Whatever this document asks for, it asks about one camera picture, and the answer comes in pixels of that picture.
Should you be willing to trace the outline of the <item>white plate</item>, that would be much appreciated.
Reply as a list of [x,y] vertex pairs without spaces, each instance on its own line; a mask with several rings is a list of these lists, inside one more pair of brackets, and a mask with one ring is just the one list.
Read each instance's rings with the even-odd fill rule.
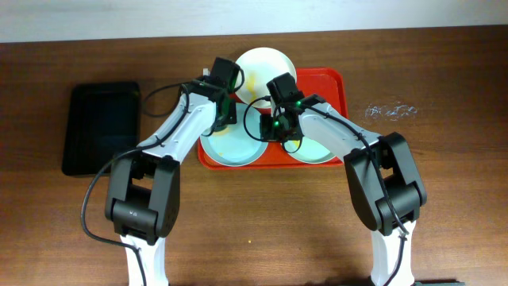
[[270,95],[266,84],[275,77],[289,72],[297,80],[296,68],[291,60],[274,48],[254,48],[242,54],[236,64],[244,75],[237,76],[235,95],[245,104]]

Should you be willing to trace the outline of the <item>red plastic tray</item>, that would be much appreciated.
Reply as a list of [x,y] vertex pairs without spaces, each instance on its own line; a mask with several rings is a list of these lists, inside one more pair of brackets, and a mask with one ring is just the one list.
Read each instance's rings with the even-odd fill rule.
[[[336,70],[332,68],[298,68],[296,83],[298,89],[305,96],[320,95],[343,117],[349,118],[343,78]],[[198,140],[197,154],[201,164],[210,170],[319,168],[343,164],[336,157],[321,164],[303,163],[284,152],[279,143],[269,143],[265,152],[257,160],[240,167],[229,167],[214,161],[206,155],[200,140]]]

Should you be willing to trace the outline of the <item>black tray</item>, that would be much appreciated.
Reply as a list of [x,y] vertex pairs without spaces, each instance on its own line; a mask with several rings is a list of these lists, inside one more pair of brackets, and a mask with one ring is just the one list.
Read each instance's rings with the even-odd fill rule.
[[84,83],[71,92],[61,170],[91,176],[139,141],[140,88],[133,81]]

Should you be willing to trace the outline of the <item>light green plate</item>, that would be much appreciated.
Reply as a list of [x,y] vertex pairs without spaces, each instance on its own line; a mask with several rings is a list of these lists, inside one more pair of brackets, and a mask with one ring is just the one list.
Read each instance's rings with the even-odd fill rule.
[[285,141],[281,146],[290,157],[306,164],[322,164],[335,158],[327,148],[308,137]]

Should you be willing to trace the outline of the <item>light blue plate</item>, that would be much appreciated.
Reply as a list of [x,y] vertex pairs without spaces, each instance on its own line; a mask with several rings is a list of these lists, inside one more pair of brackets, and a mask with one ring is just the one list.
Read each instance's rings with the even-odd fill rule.
[[[241,167],[259,159],[268,143],[252,139],[244,128],[244,114],[247,105],[236,104],[237,122],[227,125],[222,131],[201,136],[200,143],[205,154],[215,163],[227,167]],[[253,137],[260,137],[260,112],[249,108],[246,113],[247,129]]]

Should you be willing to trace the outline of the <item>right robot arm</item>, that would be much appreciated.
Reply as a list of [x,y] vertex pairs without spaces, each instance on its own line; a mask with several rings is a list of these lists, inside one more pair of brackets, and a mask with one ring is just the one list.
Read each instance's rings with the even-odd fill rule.
[[371,232],[370,283],[414,285],[411,240],[427,194],[406,139],[368,131],[318,95],[269,100],[264,138],[309,138],[343,162],[353,208]]

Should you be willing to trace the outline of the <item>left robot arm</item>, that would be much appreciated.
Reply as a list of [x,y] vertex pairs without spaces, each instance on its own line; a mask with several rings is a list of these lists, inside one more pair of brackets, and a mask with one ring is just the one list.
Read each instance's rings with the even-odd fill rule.
[[127,256],[129,284],[167,285],[165,239],[179,213],[180,166],[205,132],[236,121],[235,79],[203,76],[179,87],[164,123],[135,149],[115,156],[105,216]]

